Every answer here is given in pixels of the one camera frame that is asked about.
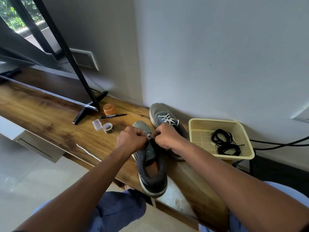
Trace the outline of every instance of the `coiled black shoelace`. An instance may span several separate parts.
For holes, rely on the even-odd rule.
[[[218,134],[223,135],[225,140],[219,138]],[[223,129],[217,129],[214,131],[211,135],[211,140],[218,146],[219,155],[239,156],[241,154],[240,146],[244,146],[244,144],[237,145],[233,140],[232,134],[224,131]],[[234,149],[235,152],[233,154],[227,154],[226,151],[231,149]]]

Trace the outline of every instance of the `sneaker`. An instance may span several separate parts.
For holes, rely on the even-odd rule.
[[[179,120],[170,112],[167,107],[161,103],[154,103],[149,109],[149,117],[154,127],[158,127],[162,123],[168,123],[173,126],[176,131],[183,136],[185,139],[189,140],[188,133],[184,126],[179,123]],[[176,155],[170,151],[171,156],[176,160],[183,160],[179,155]]]
[[[136,121],[133,127],[151,134],[149,126],[144,121]],[[139,174],[139,181],[145,193],[149,196],[164,194],[168,187],[168,176],[165,161],[160,155],[164,149],[154,140],[150,140],[146,147],[132,154]]]

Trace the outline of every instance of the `yellow plastic basket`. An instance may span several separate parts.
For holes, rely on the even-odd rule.
[[[233,140],[240,146],[240,156],[218,155],[218,146],[211,140],[212,133],[217,129],[223,129],[233,135]],[[191,119],[189,120],[190,141],[199,147],[207,150],[214,156],[222,160],[251,160],[254,157],[254,151],[249,141],[249,137],[243,128],[243,125],[237,121],[230,120],[212,120],[212,119]]]

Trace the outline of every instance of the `insole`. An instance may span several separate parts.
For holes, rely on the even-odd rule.
[[[159,172],[159,165],[156,160],[149,160],[146,162],[146,172],[149,177],[155,177]]]

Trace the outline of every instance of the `green plant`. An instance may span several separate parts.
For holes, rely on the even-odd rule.
[[[44,20],[33,0],[22,0],[22,3],[36,23]],[[26,27],[18,13],[11,6],[9,0],[0,0],[0,16],[14,31]]]

